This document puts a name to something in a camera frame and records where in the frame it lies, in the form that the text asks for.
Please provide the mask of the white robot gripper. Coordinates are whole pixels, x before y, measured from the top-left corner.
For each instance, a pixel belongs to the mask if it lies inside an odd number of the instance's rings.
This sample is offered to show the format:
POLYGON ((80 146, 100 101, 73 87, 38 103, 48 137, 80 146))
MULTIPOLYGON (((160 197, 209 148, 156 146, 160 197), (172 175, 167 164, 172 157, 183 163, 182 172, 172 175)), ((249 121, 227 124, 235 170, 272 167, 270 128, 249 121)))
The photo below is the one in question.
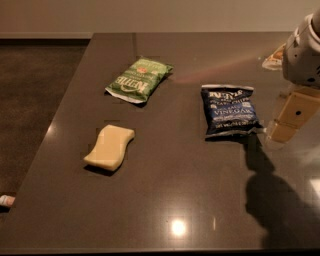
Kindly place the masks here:
POLYGON ((320 90, 314 89, 320 87, 320 9, 307 15, 286 44, 263 61, 262 67, 271 71, 282 69, 286 80, 310 86, 291 87, 277 98, 266 140, 286 144, 320 109, 320 90))

